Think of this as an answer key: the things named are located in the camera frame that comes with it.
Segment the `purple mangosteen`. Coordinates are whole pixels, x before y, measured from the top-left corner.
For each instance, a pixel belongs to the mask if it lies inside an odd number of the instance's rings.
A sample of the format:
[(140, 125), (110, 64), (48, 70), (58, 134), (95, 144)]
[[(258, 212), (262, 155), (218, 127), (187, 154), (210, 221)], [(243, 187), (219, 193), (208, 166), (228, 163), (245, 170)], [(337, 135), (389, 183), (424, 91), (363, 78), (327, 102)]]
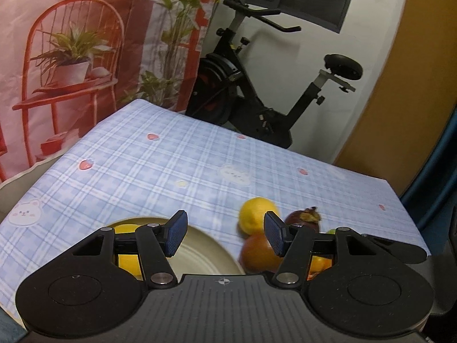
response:
[(307, 226), (313, 229), (316, 233), (320, 232), (321, 215), (318, 213), (316, 207), (306, 208), (301, 211), (290, 213), (285, 223), (287, 225)]

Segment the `small orange mandarin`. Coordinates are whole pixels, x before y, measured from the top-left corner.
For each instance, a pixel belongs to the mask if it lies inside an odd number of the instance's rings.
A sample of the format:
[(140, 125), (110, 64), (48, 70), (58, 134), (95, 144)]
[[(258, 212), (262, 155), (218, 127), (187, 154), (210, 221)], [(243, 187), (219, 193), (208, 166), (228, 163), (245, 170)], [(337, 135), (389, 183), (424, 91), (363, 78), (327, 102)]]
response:
[(308, 271), (308, 281), (313, 280), (317, 275), (329, 269), (332, 266), (332, 258), (313, 255), (311, 257), (310, 268)]

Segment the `yellow lemon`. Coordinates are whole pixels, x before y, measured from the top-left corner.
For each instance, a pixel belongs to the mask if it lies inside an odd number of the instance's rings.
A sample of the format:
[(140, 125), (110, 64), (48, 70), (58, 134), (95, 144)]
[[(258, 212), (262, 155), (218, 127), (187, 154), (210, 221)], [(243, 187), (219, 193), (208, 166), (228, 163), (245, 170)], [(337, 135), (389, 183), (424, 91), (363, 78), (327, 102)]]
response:
[[(116, 234), (124, 234), (124, 233), (134, 233), (135, 230), (139, 227), (136, 224), (122, 224), (116, 225), (114, 227)], [(136, 254), (133, 255), (119, 255), (118, 257), (118, 265), (120, 268), (126, 270), (130, 274), (132, 274), (136, 279), (142, 280), (142, 272), (140, 269), (139, 258)]]
[(263, 230), (264, 215), (267, 212), (279, 214), (273, 201), (266, 198), (252, 198), (246, 201), (238, 213), (238, 226), (242, 232), (251, 236)]

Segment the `red brown apple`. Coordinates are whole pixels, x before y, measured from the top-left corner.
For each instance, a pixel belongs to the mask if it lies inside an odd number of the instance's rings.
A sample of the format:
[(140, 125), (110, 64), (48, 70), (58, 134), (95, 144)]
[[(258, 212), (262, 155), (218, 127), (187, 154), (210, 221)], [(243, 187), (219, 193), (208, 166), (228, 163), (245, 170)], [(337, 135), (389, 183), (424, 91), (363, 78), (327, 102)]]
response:
[(244, 241), (239, 262), (246, 273), (275, 273), (281, 262), (263, 232), (255, 232)]

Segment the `beige ceramic plate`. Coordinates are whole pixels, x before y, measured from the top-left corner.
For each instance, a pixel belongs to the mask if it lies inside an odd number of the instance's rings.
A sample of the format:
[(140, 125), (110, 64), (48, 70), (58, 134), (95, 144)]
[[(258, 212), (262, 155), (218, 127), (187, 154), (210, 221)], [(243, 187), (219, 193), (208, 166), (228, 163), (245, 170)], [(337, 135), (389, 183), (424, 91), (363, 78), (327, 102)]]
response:
[[(165, 224), (167, 219), (155, 217), (127, 218), (109, 225), (149, 223)], [(204, 275), (243, 275), (240, 264), (216, 240), (204, 232), (188, 225), (187, 234), (180, 248), (172, 258), (167, 259), (177, 280), (181, 281), (184, 274)]]

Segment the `blue curtain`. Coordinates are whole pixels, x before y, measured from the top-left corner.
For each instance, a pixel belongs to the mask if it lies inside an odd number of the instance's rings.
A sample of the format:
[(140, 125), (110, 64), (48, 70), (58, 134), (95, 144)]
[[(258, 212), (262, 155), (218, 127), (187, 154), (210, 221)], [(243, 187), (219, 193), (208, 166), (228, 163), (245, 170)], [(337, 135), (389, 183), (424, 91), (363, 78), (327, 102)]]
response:
[(456, 205), (456, 113), (400, 201), (434, 252), (444, 243)]

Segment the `black exercise bike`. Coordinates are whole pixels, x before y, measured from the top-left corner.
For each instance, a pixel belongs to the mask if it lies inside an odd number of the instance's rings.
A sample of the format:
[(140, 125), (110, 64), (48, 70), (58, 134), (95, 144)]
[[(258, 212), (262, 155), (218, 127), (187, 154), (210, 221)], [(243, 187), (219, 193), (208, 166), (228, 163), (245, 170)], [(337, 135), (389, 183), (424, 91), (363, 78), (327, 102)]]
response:
[(278, 8), (249, 6), (247, 0), (221, 0), (233, 10), (234, 17), (226, 27), (217, 29), (214, 49), (199, 62), (198, 74), (185, 114), (213, 125), (223, 126), (260, 141), (288, 149), (293, 144), (292, 128), (311, 104), (321, 105), (321, 94), (328, 82), (343, 92), (354, 92), (353, 82), (363, 76), (360, 63), (339, 53), (324, 56), (324, 67), (303, 90), (288, 112), (276, 110), (262, 100), (269, 78), (260, 80), (241, 52), (251, 43), (238, 32), (247, 19), (255, 19), (281, 33), (298, 33), (300, 26), (282, 26), (273, 21), (281, 14)]

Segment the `wooden door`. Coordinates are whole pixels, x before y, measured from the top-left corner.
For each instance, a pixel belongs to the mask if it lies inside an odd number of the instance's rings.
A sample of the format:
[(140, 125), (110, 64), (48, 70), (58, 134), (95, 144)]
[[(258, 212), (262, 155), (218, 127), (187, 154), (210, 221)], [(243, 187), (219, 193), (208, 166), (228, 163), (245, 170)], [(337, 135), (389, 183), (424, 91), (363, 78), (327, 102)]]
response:
[(456, 0), (406, 0), (372, 95), (335, 163), (401, 195), (456, 106)]

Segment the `pink printed wall tapestry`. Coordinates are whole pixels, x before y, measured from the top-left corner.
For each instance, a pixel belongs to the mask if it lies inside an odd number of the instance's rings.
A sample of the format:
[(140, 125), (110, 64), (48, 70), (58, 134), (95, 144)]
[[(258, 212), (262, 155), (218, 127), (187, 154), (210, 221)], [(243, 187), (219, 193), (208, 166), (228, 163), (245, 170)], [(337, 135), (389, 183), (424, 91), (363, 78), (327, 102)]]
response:
[(1, 0), (1, 179), (142, 99), (187, 108), (215, 0)]

